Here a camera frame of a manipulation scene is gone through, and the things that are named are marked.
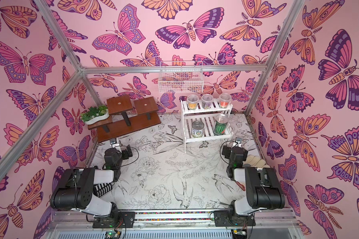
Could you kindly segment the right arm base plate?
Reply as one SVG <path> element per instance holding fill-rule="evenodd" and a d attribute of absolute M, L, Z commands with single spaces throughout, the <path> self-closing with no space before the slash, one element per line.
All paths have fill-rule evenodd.
<path fill-rule="evenodd" d="M 214 223 L 216 227 L 238 227 L 256 226 L 253 216 L 239 216 L 229 211 L 214 211 Z"/>

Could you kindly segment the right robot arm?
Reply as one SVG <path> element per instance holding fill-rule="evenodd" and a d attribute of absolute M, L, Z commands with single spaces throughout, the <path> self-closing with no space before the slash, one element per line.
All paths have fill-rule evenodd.
<path fill-rule="evenodd" d="M 246 217 L 262 210 L 283 209 L 285 196 L 274 169 L 257 168 L 247 163 L 248 151 L 240 146 L 223 145 L 222 159 L 227 159 L 226 173 L 244 190 L 246 196 L 229 205 L 229 218 Z"/>

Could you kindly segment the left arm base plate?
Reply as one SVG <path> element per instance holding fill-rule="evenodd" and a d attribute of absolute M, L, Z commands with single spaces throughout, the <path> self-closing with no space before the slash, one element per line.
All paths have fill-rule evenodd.
<path fill-rule="evenodd" d="M 134 211 L 119 211 L 108 217 L 94 217 L 94 229 L 132 228 L 136 213 Z"/>

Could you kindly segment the seed jar with dark seeds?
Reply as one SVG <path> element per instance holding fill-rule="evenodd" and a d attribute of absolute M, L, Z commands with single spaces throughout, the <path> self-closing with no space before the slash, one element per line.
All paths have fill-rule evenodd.
<path fill-rule="evenodd" d="M 201 97 L 201 106 L 204 109 L 211 109 L 213 104 L 213 96 L 211 94 L 204 94 Z"/>

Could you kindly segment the green watermelon can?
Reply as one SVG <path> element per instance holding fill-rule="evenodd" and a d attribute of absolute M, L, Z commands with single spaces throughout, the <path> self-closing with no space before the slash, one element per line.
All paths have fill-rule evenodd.
<path fill-rule="evenodd" d="M 223 135 L 228 123 L 228 116 L 225 114 L 219 114 L 215 117 L 215 125 L 213 132 L 215 135 Z"/>

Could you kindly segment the seed jar with red seeds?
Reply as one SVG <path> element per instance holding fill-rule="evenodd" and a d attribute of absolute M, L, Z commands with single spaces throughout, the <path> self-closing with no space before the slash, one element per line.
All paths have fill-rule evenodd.
<path fill-rule="evenodd" d="M 219 106 L 223 109 L 226 109 L 229 106 L 231 99 L 232 99 L 232 97 L 230 94 L 222 93 L 219 96 Z"/>

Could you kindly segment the seed jar with yellow seeds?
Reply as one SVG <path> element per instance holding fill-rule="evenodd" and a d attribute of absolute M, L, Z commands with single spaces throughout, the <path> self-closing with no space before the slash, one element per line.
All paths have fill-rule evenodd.
<path fill-rule="evenodd" d="M 197 95 L 189 95 L 186 99 L 188 109 L 189 110 L 198 109 L 198 101 L 199 101 L 199 98 Z"/>

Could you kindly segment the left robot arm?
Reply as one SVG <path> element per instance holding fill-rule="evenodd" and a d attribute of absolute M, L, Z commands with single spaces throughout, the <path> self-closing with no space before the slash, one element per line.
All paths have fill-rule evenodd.
<path fill-rule="evenodd" d="M 50 206 L 61 211 L 78 211 L 96 218 L 119 219 L 115 203 L 101 197 L 121 176 L 124 160 L 133 156 L 132 147 L 119 151 L 109 148 L 105 151 L 103 169 L 88 167 L 68 169 L 62 175 L 50 198 Z"/>

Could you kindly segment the white slatted two-tier shelf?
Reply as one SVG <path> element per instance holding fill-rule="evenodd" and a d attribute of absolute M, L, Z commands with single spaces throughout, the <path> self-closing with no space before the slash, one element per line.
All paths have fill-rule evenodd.
<path fill-rule="evenodd" d="M 222 135 L 216 135 L 213 132 L 218 115 L 224 114 L 227 118 L 230 117 L 233 107 L 232 103 L 229 103 L 226 108 L 221 108 L 219 105 L 219 99 L 214 99 L 211 108 L 204 109 L 201 103 L 198 102 L 198 108 L 195 110 L 190 110 L 186 101 L 180 101 L 180 103 L 184 152 L 186 152 L 186 146 L 188 143 L 233 137 L 234 133 L 230 123 L 227 123 L 226 130 Z M 192 135 L 192 123 L 195 121 L 201 121 L 204 125 L 201 137 L 194 137 Z"/>

